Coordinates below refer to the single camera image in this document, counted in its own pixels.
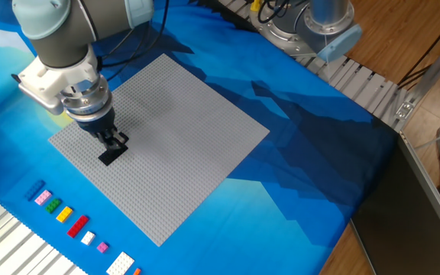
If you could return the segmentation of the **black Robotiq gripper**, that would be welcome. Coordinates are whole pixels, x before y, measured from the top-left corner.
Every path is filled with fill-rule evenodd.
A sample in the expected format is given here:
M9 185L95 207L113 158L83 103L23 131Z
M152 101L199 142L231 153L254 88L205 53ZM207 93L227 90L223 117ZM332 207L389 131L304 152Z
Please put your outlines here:
M115 110L110 108L101 118L91 121L77 121L78 126L84 131L95 134L95 137L105 146L107 150L121 149L129 138L123 133L118 132L115 127Z

